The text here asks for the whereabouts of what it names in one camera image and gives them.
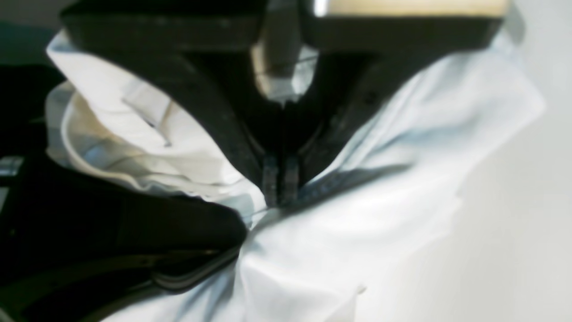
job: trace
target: metal part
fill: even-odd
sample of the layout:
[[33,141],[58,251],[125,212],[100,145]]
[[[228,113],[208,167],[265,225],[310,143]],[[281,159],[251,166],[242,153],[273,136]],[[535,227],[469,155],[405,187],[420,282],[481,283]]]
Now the metal part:
[[21,156],[5,156],[0,159],[0,176],[17,176],[24,163]]
[[509,0],[307,0],[306,4],[318,17],[501,17]]
[[262,176],[262,192],[266,198],[266,205],[268,207],[276,207],[279,202],[278,198],[278,175],[280,169],[278,168],[278,161],[273,155],[264,158],[264,171]]

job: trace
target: white wall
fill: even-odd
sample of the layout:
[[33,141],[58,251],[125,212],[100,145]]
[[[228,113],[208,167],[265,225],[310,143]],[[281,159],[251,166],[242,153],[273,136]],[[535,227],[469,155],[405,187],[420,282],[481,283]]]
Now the white wall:
[[388,321],[572,321],[572,1],[517,7],[549,110],[473,173],[454,234],[401,265]]

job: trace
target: gray metal piece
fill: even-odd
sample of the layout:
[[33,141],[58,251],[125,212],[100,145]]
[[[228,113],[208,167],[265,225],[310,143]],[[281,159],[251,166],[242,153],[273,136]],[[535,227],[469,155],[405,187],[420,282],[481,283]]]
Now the gray metal piece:
[[5,156],[0,159],[0,176],[17,176],[24,163],[21,156]]

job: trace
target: white fabric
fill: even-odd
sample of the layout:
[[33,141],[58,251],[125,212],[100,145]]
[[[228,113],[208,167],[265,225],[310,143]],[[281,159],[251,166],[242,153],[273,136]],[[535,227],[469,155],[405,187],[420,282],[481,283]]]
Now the white fabric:
[[265,207],[260,190],[167,95],[81,53],[64,32],[47,53],[68,79],[46,103],[47,152],[54,160],[144,193],[233,200],[229,206],[238,202],[249,215]]
[[[305,188],[308,206],[264,212],[234,267],[191,292],[134,305],[106,322],[382,321],[392,268],[451,230],[468,172],[544,108],[513,51],[498,37],[487,50],[453,54],[420,72]],[[153,182],[202,195],[204,187],[221,202],[255,195],[251,185],[238,186],[245,179],[175,104],[163,121],[164,133],[174,134],[168,147],[121,102],[133,76],[78,52],[63,35],[49,54],[77,89],[59,133],[65,151],[53,145],[50,155],[133,189]],[[179,162],[172,163],[175,156]],[[121,167],[119,158],[130,166]],[[202,165],[195,161],[203,158],[216,165],[195,176]],[[184,180],[173,179],[179,176]],[[228,190],[212,193],[213,184]]]

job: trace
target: black object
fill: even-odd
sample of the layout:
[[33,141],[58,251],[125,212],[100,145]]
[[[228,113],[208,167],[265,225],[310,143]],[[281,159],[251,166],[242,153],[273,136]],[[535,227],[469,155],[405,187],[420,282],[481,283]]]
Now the black object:
[[235,260],[246,236],[229,208],[131,193],[43,153],[0,185],[10,187],[0,214],[0,308],[16,321],[98,321],[184,292]]
[[65,78],[42,65],[0,65],[0,158],[46,146],[46,95]]
[[488,45],[497,18],[314,16],[301,33],[320,50],[313,83],[284,108],[255,87],[249,50],[264,0],[85,0],[62,13],[80,48],[130,70],[187,109],[269,206],[323,171],[413,74],[458,50]]

